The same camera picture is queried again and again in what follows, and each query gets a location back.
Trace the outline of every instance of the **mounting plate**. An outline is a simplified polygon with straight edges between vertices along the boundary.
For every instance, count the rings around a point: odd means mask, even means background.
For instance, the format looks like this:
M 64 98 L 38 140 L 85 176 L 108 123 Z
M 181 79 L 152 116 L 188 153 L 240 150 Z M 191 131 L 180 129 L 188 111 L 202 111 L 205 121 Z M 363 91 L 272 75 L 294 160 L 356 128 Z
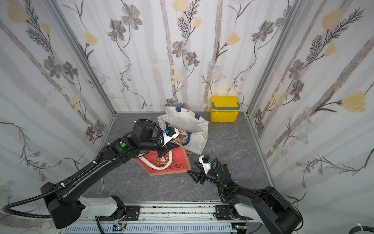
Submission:
M 234 219 L 232 214 L 235 214 L 236 217 L 240 217 L 239 219 Z M 235 209 L 230 208 L 228 205 L 216 205 L 215 206 L 215 215 L 217 220 L 245 220 L 245 217 L 240 216 L 236 213 Z
M 138 221 L 140 206 L 126 206 L 127 221 Z M 99 218 L 99 221 L 113 221 L 110 217 Z

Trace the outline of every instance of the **white rope handle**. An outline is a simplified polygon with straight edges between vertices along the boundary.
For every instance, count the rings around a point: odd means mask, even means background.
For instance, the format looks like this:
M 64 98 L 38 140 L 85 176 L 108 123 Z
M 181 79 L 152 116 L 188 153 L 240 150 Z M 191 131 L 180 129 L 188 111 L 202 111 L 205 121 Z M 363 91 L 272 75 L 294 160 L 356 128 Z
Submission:
M 169 161 L 168 161 L 168 163 L 167 163 L 165 166 L 163 166 L 163 167 L 157 167 L 157 166 L 153 165 L 153 164 L 150 163 L 148 160 L 146 160 L 145 157 L 140 157 L 139 159 L 142 160 L 142 161 L 143 161 L 145 164 L 147 164 L 149 167 L 151 167 L 151 168 L 153 168 L 153 169 L 155 169 L 155 170 L 164 170 L 164 169 L 168 168 L 168 167 L 171 165 L 171 163 L 173 162 L 173 153 L 171 152 L 171 150 L 169 150 Z

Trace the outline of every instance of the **flower pattern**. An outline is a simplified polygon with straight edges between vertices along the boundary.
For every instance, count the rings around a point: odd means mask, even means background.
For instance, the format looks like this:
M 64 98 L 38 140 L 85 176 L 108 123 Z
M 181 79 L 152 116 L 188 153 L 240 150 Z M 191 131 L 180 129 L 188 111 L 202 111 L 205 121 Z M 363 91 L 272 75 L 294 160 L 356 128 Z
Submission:
M 122 10 L 126 14 L 125 16 L 122 16 L 123 23 L 125 25 L 131 24 L 133 29 L 138 30 L 138 24 L 143 24 L 143 22 L 138 18 L 140 11 L 134 5 L 128 6 L 126 3 L 123 4 Z
M 104 124 L 98 119 L 95 123 L 95 131 L 97 134 L 102 134 L 102 132 L 105 130 Z
M 55 60 L 51 56 L 48 56 L 48 59 L 44 60 L 44 68 L 49 70 L 49 75 L 51 77 L 56 76 L 57 78 L 60 78 L 62 66 L 61 64 L 55 64 Z
M 183 41 L 176 41 L 173 43 L 173 48 L 174 50 L 172 51 L 173 54 L 176 54 L 175 56 L 177 58 L 179 58 L 181 55 L 186 55 L 187 54 L 187 50 L 186 49 L 183 49 L 184 47 L 184 44 L 183 44 Z
M 291 6 L 288 5 L 286 9 L 283 10 L 283 17 L 280 17 L 280 18 L 277 18 L 277 20 L 275 21 L 275 26 L 277 28 L 281 27 L 284 25 L 284 23 L 286 22 L 286 19 L 287 19 L 287 16 L 288 16 L 288 13 L 289 11 L 291 10 Z
M 126 32 L 126 29 L 123 26 L 122 21 L 110 19 L 109 27 L 112 29 L 112 32 L 108 33 L 108 36 L 110 36 L 112 41 L 115 42 L 117 37 L 119 37 L 120 40 L 125 40 L 123 33 Z
M 64 72 L 65 74 L 69 74 L 71 79 L 74 79 L 74 75 L 78 76 L 78 69 L 73 68 L 72 64 L 66 61 L 66 63 L 63 64 Z
M 95 130 L 92 127 L 88 127 L 86 131 L 86 135 L 89 138 L 89 141 L 92 141 L 94 138 Z
M 343 106 L 350 112 L 364 112 L 366 105 L 367 96 L 363 91 L 354 92 L 347 95 L 342 100 L 339 100 L 337 104 Z
M 172 98 L 167 98 L 166 99 L 166 104 L 165 104 L 166 106 L 175 106 L 175 101 L 174 101 L 174 99 L 172 99 Z
M 256 42 L 258 39 L 260 39 L 262 42 L 265 41 L 266 39 L 266 36 L 270 33 L 273 32 L 273 25 L 274 25 L 274 22 L 268 22 L 268 21 L 264 21 L 262 23 L 262 25 L 258 28 L 260 31 L 258 33 L 253 33 L 252 34 L 252 41 L 253 42 Z
M 195 67 L 197 67 L 200 61 L 197 60 L 196 58 L 197 58 L 196 52 L 188 52 L 186 56 L 186 59 L 188 60 L 188 66 L 193 64 Z
M 299 79 L 299 77 L 300 77 L 300 73 L 299 73 L 299 71 L 300 71 L 301 69 L 303 69 L 303 65 L 304 65 L 304 63 L 301 62 L 300 59 L 296 60 L 296 61 L 294 62 L 294 66 L 293 66 L 293 67 L 290 67 L 290 69 L 289 69 L 290 74 L 289 74 L 288 77 L 289 77 L 290 79 L 295 79 L 295 80 Z
M 300 80 L 297 80 L 295 83 L 292 84 L 292 87 L 294 88 L 289 93 L 290 95 L 294 95 L 293 101 L 300 100 L 299 92 L 303 91 L 304 83 L 302 83 Z
M 230 33 L 230 35 L 227 37 L 226 44 L 227 45 L 233 45 L 236 44 L 240 40 L 240 37 L 236 32 Z
M 258 121 L 257 122 L 257 126 L 256 126 L 256 130 L 258 132 L 259 135 L 262 134 L 262 131 L 264 130 L 265 126 L 264 124 L 262 123 L 262 121 Z
M 85 32 L 84 38 L 85 38 L 85 42 L 87 43 L 87 45 L 90 45 L 90 46 L 96 45 L 97 41 L 99 40 L 97 37 L 95 37 L 89 32 Z
M 185 102 L 179 102 L 177 103 L 176 107 L 187 108 L 187 104 Z

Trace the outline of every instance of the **gray flower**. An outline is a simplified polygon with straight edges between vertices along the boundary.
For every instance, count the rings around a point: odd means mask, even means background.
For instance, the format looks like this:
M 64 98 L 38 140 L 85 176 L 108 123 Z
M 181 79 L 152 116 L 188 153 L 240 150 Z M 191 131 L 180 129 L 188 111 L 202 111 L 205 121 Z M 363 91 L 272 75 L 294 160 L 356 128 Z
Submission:
M 143 24 L 143 22 L 138 18 L 140 15 L 140 11 L 134 6 L 130 5 L 130 7 L 124 3 L 122 7 L 123 12 L 126 14 L 122 16 L 122 21 L 126 25 L 132 26 L 133 29 L 138 30 L 138 24 Z
M 101 134 L 104 131 L 104 124 L 98 119 L 95 123 L 95 131 Z
M 304 63 L 302 63 L 302 62 L 300 61 L 300 59 L 296 60 L 296 61 L 294 62 L 294 66 L 291 67 L 291 68 L 289 69 L 289 71 L 290 71 L 291 73 L 289 74 L 288 77 L 289 77 L 290 79 L 295 79 L 295 80 L 299 79 L 299 77 L 300 77 L 300 73 L 299 73 L 299 71 L 301 71 L 301 69 L 303 69 L 303 65 L 304 65 Z
M 286 22 L 286 19 L 287 19 L 287 16 L 288 16 L 288 13 L 289 11 L 291 10 L 291 6 L 288 5 L 286 9 L 283 10 L 283 17 L 280 17 L 280 18 L 277 18 L 276 22 L 275 22 L 275 26 L 277 28 L 281 27 L 284 25 L 284 23 Z
M 92 141 L 94 138 L 95 131 L 92 127 L 88 127 L 86 131 L 86 135 L 89 137 L 89 141 Z
M 174 48 L 172 53 L 176 54 L 177 58 L 179 58 L 181 55 L 186 55 L 187 54 L 187 50 L 183 49 L 183 47 L 184 47 L 183 41 L 174 42 L 172 46 Z
M 125 40 L 125 38 L 123 37 L 123 33 L 126 32 L 126 29 L 123 26 L 122 21 L 110 19 L 109 27 L 113 30 L 112 32 L 108 33 L 108 36 L 110 36 L 110 39 L 112 41 L 115 42 L 117 40 L 117 36 L 119 37 L 119 39 Z
M 260 39 L 262 42 L 265 41 L 266 36 L 273 32 L 273 25 L 274 22 L 267 22 L 266 20 L 262 23 L 262 25 L 258 28 L 260 31 L 258 33 L 252 34 L 252 41 L 256 42 Z
M 74 79 L 74 75 L 78 76 L 78 69 L 73 68 L 73 66 L 68 61 L 63 64 L 63 67 L 65 74 L 69 74 L 71 79 Z
M 176 106 L 180 107 L 180 108 L 186 108 L 187 104 L 185 102 L 183 102 L 183 103 L 179 102 Z
M 197 58 L 196 52 L 188 52 L 186 56 L 186 59 L 188 60 L 188 66 L 190 66 L 193 63 L 193 65 L 197 67 L 200 61 L 197 60 L 196 58 Z
M 292 87 L 294 88 L 289 93 L 290 95 L 294 95 L 293 101 L 300 100 L 299 92 L 303 91 L 304 83 L 302 83 L 300 80 L 297 80 L 295 83 L 293 83 Z
M 262 112 L 260 109 L 258 109 L 258 111 L 255 114 L 255 119 L 260 119 L 261 115 L 262 115 Z
M 56 75 L 57 78 L 60 78 L 62 67 L 59 63 L 55 64 L 55 60 L 51 56 L 48 56 L 48 59 L 44 60 L 44 67 L 45 69 L 49 70 L 49 75 L 51 77 Z
M 174 99 L 172 99 L 172 98 L 167 98 L 166 99 L 166 104 L 165 104 L 166 106 L 175 106 L 175 101 L 174 101 Z
M 262 131 L 264 130 L 264 128 L 265 128 L 265 126 L 264 126 L 264 124 L 262 123 L 262 121 L 259 121 L 259 122 L 257 123 L 257 126 L 256 126 L 256 130 L 257 130 L 257 132 L 258 132 L 259 135 L 262 134 Z

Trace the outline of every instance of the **blue bag handle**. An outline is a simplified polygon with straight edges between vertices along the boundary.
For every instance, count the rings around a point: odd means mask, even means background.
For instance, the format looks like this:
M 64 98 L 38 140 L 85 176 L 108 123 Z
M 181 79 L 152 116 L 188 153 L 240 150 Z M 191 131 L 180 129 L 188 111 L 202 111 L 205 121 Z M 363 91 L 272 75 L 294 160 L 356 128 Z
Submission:
M 192 134 L 192 132 L 187 132 L 187 131 L 186 131 L 186 133 L 188 134 L 188 138 L 187 138 L 186 143 L 182 144 L 183 146 L 187 145 L 187 144 L 190 142 L 190 139 L 191 139 L 191 134 Z

